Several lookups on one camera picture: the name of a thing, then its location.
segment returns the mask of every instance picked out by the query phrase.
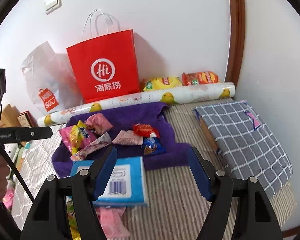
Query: light switch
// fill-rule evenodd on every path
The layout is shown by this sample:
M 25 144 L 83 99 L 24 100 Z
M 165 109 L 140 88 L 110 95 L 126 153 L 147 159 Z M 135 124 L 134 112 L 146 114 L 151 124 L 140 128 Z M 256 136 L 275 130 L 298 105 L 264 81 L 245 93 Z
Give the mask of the light switch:
M 61 7 L 61 0 L 46 0 L 44 2 L 44 9 L 46 14 L 51 13 L 59 7 Z

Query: gray plaid cushion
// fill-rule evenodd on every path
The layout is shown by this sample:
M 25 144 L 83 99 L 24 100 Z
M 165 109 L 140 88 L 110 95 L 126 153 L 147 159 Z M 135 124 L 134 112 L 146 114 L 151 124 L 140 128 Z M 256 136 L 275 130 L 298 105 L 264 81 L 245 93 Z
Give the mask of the gray plaid cushion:
M 291 177 L 287 154 L 247 101 L 199 106 L 194 112 L 214 136 L 231 177 L 257 177 L 269 198 Z

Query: white circle logo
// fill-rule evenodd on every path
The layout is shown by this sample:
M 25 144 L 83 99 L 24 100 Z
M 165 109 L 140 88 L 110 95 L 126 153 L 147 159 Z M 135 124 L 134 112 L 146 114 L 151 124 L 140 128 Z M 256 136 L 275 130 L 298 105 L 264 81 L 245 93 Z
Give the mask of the white circle logo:
M 109 59 L 100 58 L 91 65 L 92 76 L 100 82 L 107 82 L 111 80 L 114 77 L 114 73 L 114 64 Z

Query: blue gripper pad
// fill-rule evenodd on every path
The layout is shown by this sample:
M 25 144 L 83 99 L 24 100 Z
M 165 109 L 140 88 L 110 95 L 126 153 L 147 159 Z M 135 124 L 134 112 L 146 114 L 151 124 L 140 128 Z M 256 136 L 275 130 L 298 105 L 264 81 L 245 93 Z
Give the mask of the blue gripper pad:
M 117 158 L 118 158 L 117 149 L 113 147 L 108 158 L 104 162 L 98 176 L 96 177 L 96 187 L 94 190 L 94 196 L 96 197 L 96 199 L 98 199 L 98 197 L 104 193 L 107 183 L 112 174 L 113 168 L 117 162 Z
M 206 200 L 211 201 L 213 194 L 211 192 L 211 183 L 208 175 L 204 171 L 201 163 L 199 162 L 196 154 L 192 148 L 188 150 L 188 163 L 194 176 L 195 182 L 197 183 L 200 194 L 206 198 Z

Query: purple towel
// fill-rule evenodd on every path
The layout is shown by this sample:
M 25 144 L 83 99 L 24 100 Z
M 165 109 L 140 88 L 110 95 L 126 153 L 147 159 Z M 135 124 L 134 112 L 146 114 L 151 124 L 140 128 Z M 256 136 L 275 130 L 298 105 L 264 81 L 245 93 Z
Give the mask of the purple towel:
M 172 126 L 165 120 L 163 110 L 168 106 L 165 103 L 146 103 L 134 106 L 125 106 L 114 109 L 100 111 L 106 119 L 114 126 L 109 135 L 112 140 L 121 130 L 132 130 L 132 125 L 137 123 L 150 124 L 159 130 L 160 142 L 167 149 L 167 153 L 144 157 L 144 165 L 146 170 L 157 170 L 166 167 L 188 165 L 187 150 L 190 147 L 187 143 L 176 143 L 174 130 Z M 94 113 L 79 114 L 73 116 L 67 126 L 77 124 L 79 120 L 86 121 Z M 127 158 L 142 156 L 143 149 L 140 145 L 124 146 L 114 145 L 118 150 L 118 158 Z M 104 147 L 93 154 L 88 155 L 87 160 L 97 159 L 101 153 L 105 152 Z M 63 143 L 55 150 L 52 156 L 52 163 L 60 177 L 70 175 L 72 161 L 70 152 Z

